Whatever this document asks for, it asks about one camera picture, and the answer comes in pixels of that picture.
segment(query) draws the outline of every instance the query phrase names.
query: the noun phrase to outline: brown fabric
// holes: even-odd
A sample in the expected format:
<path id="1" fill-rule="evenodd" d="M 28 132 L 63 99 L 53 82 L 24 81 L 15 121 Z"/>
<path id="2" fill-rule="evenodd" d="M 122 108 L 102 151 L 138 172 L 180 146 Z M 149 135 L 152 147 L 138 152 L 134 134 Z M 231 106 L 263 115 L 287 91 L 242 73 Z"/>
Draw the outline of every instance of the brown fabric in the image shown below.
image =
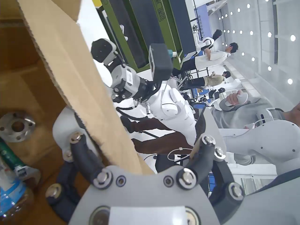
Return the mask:
<path id="1" fill-rule="evenodd" d="M 166 131 L 171 131 L 167 126 L 162 124 L 158 119 L 152 118 L 152 119 L 146 119 L 140 122 L 131 122 L 131 128 L 135 132 L 139 131 L 148 131 L 148 130 L 154 130 L 154 129 L 159 129 L 159 130 L 166 130 Z"/>
<path id="2" fill-rule="evenodd" d="M 171 131 L 168 127 L 162 124 L 158 119 L 152 118 L 143 120 L 140 122 L 131 122 L 131 128 L 133 131 L 146 131 L 146 130 L 167 130 Z M 147 141 L 139 141 L 135 138 L 132 139 L 134 143 L 135 150 L 139 153 L 144 154 L 168 154 L 174 149 L 178 149 L 179 147 L 192 149 L 183 134 L 180 132 L 174 132 L 170 134 L 166 134 L 161 136 L 160 138 L 155 138 Z M 177 150 L 174 151 L 173 154 L 189 154 L 190 150 Z"/>

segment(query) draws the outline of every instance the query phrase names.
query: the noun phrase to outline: green bottle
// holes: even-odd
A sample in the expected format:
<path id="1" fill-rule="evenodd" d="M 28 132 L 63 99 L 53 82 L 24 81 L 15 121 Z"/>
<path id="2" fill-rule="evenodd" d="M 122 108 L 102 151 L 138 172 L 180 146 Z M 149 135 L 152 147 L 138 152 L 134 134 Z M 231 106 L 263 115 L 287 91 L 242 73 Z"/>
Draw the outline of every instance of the green bottle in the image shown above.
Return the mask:
<path id="1" fill-rule="evenodd" d="M 3 146 L 3 143 L 5 144 L 0 138 L 0 145 Z M 18 157 L 14 159 L 14 153 L 12 155 L 7 153 L 8 151 L 4 155 L 6 161 L 9 159 L 11 162 L 9 167 L 22 163 Z M 0 158 L 0 221 L 6 222 L 6 224 L 17 224 L 33 204 L 33 193 L 9 167 Z"/>

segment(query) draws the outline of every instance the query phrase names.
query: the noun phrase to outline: black cable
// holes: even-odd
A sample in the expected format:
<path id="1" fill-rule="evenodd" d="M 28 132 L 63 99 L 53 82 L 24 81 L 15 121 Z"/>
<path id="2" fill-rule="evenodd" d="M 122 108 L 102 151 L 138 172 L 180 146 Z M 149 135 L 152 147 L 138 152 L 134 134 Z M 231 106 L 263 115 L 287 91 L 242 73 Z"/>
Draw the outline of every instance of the black cable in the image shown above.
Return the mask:
<path id="1" fill-rule="evenodd" d="M 200 40 L 202 40 L 202 39 L 203 39 L 203 36 L 202 36 L 202 33 L 201 33 L 201 28 L 200 28 L 199 17 L 198 17 L 198 13 L 197 13 L 197 8 L 196 8 L 195 0 L 193 0 L 193 2 L 194 2 L 195 11 L 196 11 L 196 16 L 197 16 L 197 22 L 198 22 L 198 25 L 199 25 Z"/>
<path id="2" fill-rule="evenodd" d="M 154 137 L 154 138 L 159 138 L 159 136 L 153 135 L 153 134 L 151 134 L 151 133 L 149 133 L 149 132 L 147 132 L 147 131 L 142 131 L 142 133 L 145 133 L 145 134 L 147 134 L 147 135 L 149 135 L 149 136 L 152 136 L 152 137 Z"/>
<path id="3" fill-rule="evenodd" d="M 156 89 L 154 89 L 153 91 L 151 91 L 145 98 L 143 98 L 141 101 L 142 102 L 145 102 L 147 101 L 152 95 L 156 94 L 159 89 L 161 88 L 161 84 L 162 82 L 158 83 L 157 86 L 156 86 Z"/>
<path id="4" fill-rule="evenodd" d="M 127 107 L 127 108 L 123 108 L 123 107 L 116 107 L 116 110 L 117 112 L 121 113 L 122 115 L 128 117 L 129 119 L 131 120 L 137 120 L 137 121 L 142 121 L 142 120 L 145 120 L 145 119 L 149 119 L 148 117 L 143 117 L 143 118 L 136 118 L 136 117 L 133 117 L 133 116 L 130 116 L 124 112 L 122 112 L 121 110 L 132 110 L 134 107 Z"/>
<path id="5" fill-rule="evenodd" d="M 157 154 L 148 155 L 144 160 L 146 160 L 148 157 L 153 156 L 153 155 L 157 155 Z"/>

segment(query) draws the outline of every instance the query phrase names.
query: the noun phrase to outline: green metal frame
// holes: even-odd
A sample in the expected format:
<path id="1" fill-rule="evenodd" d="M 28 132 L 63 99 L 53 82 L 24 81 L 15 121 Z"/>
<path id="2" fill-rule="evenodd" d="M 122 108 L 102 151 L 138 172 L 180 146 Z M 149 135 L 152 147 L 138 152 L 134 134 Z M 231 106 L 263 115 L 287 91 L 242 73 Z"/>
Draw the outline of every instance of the green metal frame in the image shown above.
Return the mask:
<path id="1" fill-rule="evenodd" d="M 177 52 L 173 66 L 180 69 L 184 58 L 182 46 L 169 0 L 152 0 L 161 32 L 168 49 Z"/>
<path id="2" fill-rule="evenodd" d="M 129 65 L 137 72 L 141 72 L 144 70 L 149 69 L 149 64 L 142 68 L 137 68 L 136 63 L 134 61 L 134 58 L 132 56 L 132 53 L 129 49 L 129 46 L 124 38 L 124 35 L 120 29 L 118 20 L 116 18 L 116 15 L 113 11 L 113 8 L 111 4 L 109 3 L 109 0 L 101 0 L 102 5 L 104 7 L 104 10 L 106 11 L 107 16 L 109 17 L 109 21 L 111 23 L 111 26 L 115 32 L 116 37 L 118 38 L 119 44 L 123 50 L 123 53 L 129 63 Z M 146 59 L 148 59 L 148 49 L 145 44 L 142 32 L 139 28 L 139 25 L 137 23 L 136 17 L 134 15 L 132 6 L 130 4 L 129 0 L 123 0 L 126 9 L 128 11 L 128 14 L 130 16 L 130 19 L 133 23 L 134 29 L 136 31 L 136 34 L 138 36 L 138 39 L 140 40 L 141 47 L 144 51 L 144 54 L 146 55 Z M 171 5 L 169 0 L 152 0 L 154 10 L 157 15 L 157 19 L 159 22 L 159 26 L 161 28 L 161 32 L 165 41 L 165 44 L 167 45 L 168 49 L 171 49 L 174 52 L 177 52 L 177 57 L 173 58 L 173 66 L 176 69 L 180 69 L 182 65 L 182 60 L 184 58 L 177 26 L 175 23 L 174 15 L 171 9 Z"/>
<path id="3" fill-rule="evenodd" d="M 145 40 L 142 36 L 142 32 L 139 28 L 139 25 L 137 23 L 136 17 L 134 16 L 132 7 L 130 5 L 130 1 L 129 0 L 123 0 L 124 4 L 127 5 L 126 6 L 126 10 L 128 11 L 129 17 L 131 19 L 131 22 L 134 26 L 134 30 L 136 32 L 136 35 L 139 39 L 140 45 L 143 49 L 144 55 L 145 55 L 145 59 L 148 59 L 148 48 L 146 46 Z M 102 6 L 109 18 L 110 24 L 112 26 L 112 29 L 119 41 L 120 47 L 122 48 L 123 54 L 125 55 L 125 58 L 128 62 L 128 64 L 130 65 L 130 67 L 132 67 L 136 72 L 142 72 L 144 70 L 148 70 L 150 68 L 149 64 L 145 65 L 142 68 L 138 68 L 136 65 L 136 62 L 134 61 L 134 57 L 132 56 L 131 50 L 128 46 L 127 41 L 125 40 L 124 34 L 122 33 L 122 30 L 120 28 L 120 24 L 118 22 L 118 19 L 113 11 L 113 8 L 109 2 L 109 0 L 101 0 Z"/>

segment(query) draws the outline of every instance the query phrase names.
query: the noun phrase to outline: person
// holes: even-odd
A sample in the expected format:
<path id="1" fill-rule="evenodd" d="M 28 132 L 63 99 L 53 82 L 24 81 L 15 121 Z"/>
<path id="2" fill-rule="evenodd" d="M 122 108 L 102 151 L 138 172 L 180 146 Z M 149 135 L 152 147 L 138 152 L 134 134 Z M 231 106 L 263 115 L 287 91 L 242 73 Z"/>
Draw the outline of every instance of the person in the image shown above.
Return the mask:
<path id="1" fill-rule="evenodd" d="M 231 73 L 229 71 L 224 71 L 222 75 L 216 75 L 215 72 L 212 72 L 210 76 L 188 80 L 187 83 L 180 88 L 180 91 L 193 88 L 201 88 L 203 86 L 217 86 L 230 76 Z"/>
<path id="2" fill-rule="evenodd" d="M 211 109 L 214 120 L 218 128 L 236 128 L 244 129 L 245 127 L 250 128 L 250 125 L 255 123 L 258 118 L 256 113 L 260 108 L 272 107 L 270 102 L 263 97 L 250 97 L 244 104 L 239 104 L 237 95 L 241 94 L 241 90 L 237 93 L 230 94 L 226 99 L 221 100 L 219 106 L 221 110 L 215 108 Z M 225 102 L 228 101 L 231 106 L 227 106 Z M 284 112 L 281 109 L 270 109 L 274 119 L 281 119 L 290 121 L 297 126 L 300 126 L 300 103 L 296 105 L 292 110 Z M 129 119 L 124 123 L 121 118 L 123 125 L 129 132 L 152 130 L 155 128 L 161 130 L 170 130 L 166 128 L 159 120 L 145 120 L 141 122 L 131 122 Z M 174 149 L 179 147 L 191 149 L 192 146 L 187 144 L 185 137 L 179 133 L 174 132 L 170 135 L 164 135 L 157 139 L 138 141 L 132 139 L 136 147 L 136 151 L 140 153 L 152 154 L 168 154 Z M 189 154 L 190 152 L 175 151 L 175 154 Z M 235 154 L 235 161 L 241 165 L 249 165 L 255 163 L 255 156 L 238 155 Z"/>
<path id="3" fill-rule="evenodd" d="M 131 122 L 129 118 L 122 115 L 120 117 L 123 126 L 127 129 L 129 133 L 147 131 L 147 130 L 166 130 L 171 131 L 167 126 L 162 124 L 158 119 L 151 118 L 142 120 L 139 122 L 133 121 Z M 180 132 L 173 132 L 161 136 L 159 138 L 139 141 L 135 138 L 132 138 L 132 142 L 134 143 L 134 148 L 139 153 L 144 154 L 168 154 L 174 149 L 178 149 L 179 147 L 192 149 L 193 147 L 189 145 L 185 139 L 185 136 Z M 190 150 L 177 150 L 173 152 L 174 154 L 190 154 Z"/>
<path id="4" fill-rule="evenodd" d="M 190 59 L 188 61 L 185 61 L 182 66 L 181 69 L 173 69 L 172 75 L 173 76 L 178 76 L 179 74 L 181 74 L 184 71 L 189 71 L 189 70 L 202 70 L 204 69 L 206 65 L 203 65 L 203 62 L 209 62 L 209 61 L 213 61 L 213 62 L 209 62 L 208 67 L 212 66 L 212 65 L 220 65 L 222 64 L 222 62 L 225 61 L 225 59 L 227 57 L 229 57 L 231 55 L 231 53 L 234 53 L 238 50 L 239 46 L 237 43 L 231 43 L 226 49 L 225 52 L 224 51 L 214 51 L 211 52 L 210 49 L 206 48 L 204 50 L 206 55 L 202 55 L 202 56 L 197 56 L 193 59 Z"/>

